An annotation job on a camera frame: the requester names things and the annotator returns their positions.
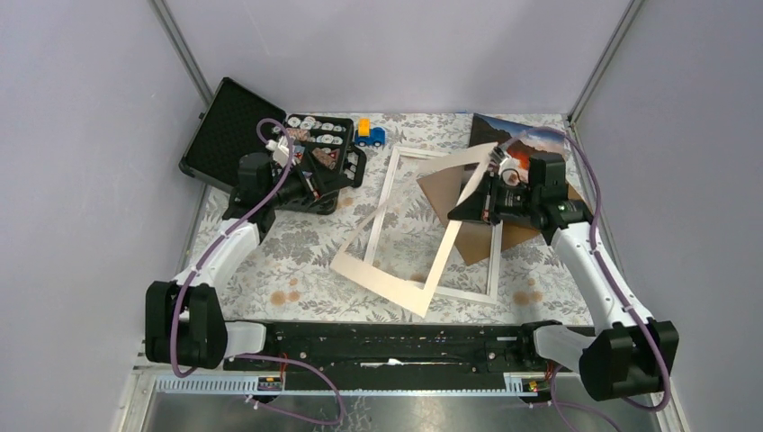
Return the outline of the brown backing board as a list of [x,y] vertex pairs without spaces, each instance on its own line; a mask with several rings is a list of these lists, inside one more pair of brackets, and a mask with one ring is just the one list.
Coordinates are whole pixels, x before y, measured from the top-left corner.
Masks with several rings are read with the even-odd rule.
[[[532,188],[531,210],[534,225],[518,226],[501,221],[503,223],[501,250],[516,246],[537,235],[541,235],[544,241],[550,244],[556,231],[567,229],[574,223],[590,223],[594,220],[594,214],[588,205],[569,186],[564,160],[532,157],[529,159],[526,180],[510,184],[504,179],[504,175],[514,170],[513,167],[501,168],[498,171],[490,168],[487,174],[481,176],[483,180],[487,179],[489,174],[495,174],[501,176],[509,185],[522,182],[530,184]],[[448,220],[447,213],[459,204],[457,202],[459,194],[465,187],[462,181],[463,174],[463,169],[455,167],[427,175],[418,181],[435,214],[444,225],[455,221]],[[462,221],[462,228],[455,240],[455,246],[466,265],[476,264],[489,257],[492,226]]]

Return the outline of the white picture frame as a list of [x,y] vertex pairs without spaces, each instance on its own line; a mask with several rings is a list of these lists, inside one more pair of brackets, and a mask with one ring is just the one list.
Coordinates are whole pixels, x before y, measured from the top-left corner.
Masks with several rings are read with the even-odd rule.
[[[384,179],[384,183],[381,189],[381,195],[379,200],[379,206],[373,213],[373,220],[368,216],[366,220],[360,225],[360,228],[364,228],[369,221],[373,223],[371,227],[371,233],[368,240],[368,244],[364,253],[364,262],[371,265],[375,257],[377,250],[378,240],[382,232],[382,225],[385,214],[382,213],[382,209],[385,209],[385,205],[390,202],[390,194],[394,184],[394,177],[397,173],[398,163],[400,157],[408,157],[415,159],[434,159],[439,161],[442,158],[448,157],[448,154],[444,152],[438,152],[433,150],[424,150],[419,148],[410,147],[395,147],[392,150],[390,156],[390,163],[388,166],[387,174]],[[497,305],[498,304],[498,273],[499,273],[499,259],[501,255],[503,239],[503,223],[500,222],[497,225],[491,227],[491,240],[489,249],[489,263],[488,263],[488,280],[487,280],[487,292],[485,294],[475,292],[465,292],[454,288],[448,288],[443,286],[437,286],[435,294],[440,297],[446,297],[453,300],[479,303],[485,305]]]

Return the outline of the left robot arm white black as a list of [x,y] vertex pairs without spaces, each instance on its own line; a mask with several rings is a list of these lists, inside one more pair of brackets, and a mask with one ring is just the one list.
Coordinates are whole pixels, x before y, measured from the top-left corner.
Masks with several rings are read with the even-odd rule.
[[280,348],[266,337],[265,325],[225,320],[217,291],[265,239],[276,208],[312,205],[363,182],[367,156],[354,145],[330,149],[270,141],[268,147],[238,161],[238,185],[202,255],[146,291],[146,358],[171,365],[180,377],[242,355],[259,370],[276,364]]

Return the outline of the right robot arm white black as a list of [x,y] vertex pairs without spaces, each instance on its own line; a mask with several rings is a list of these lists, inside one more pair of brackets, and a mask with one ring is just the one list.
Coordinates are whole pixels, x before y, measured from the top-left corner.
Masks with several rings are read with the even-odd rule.
[[515,184],[507,179],[513,169],[508,153],[495,148],[476,189],[449,211],[449,220],[538,230],[578,286],[595,332],[584,336],[554,320],[525,324],[517,362],[530,371],[549,361],[561,365],[579,375],[595,401],[655,392],[668,398],[678,331],[671,321],[654,319],[617,272],[595,215],[569,196],[563,156],[532,155],[526,181]]

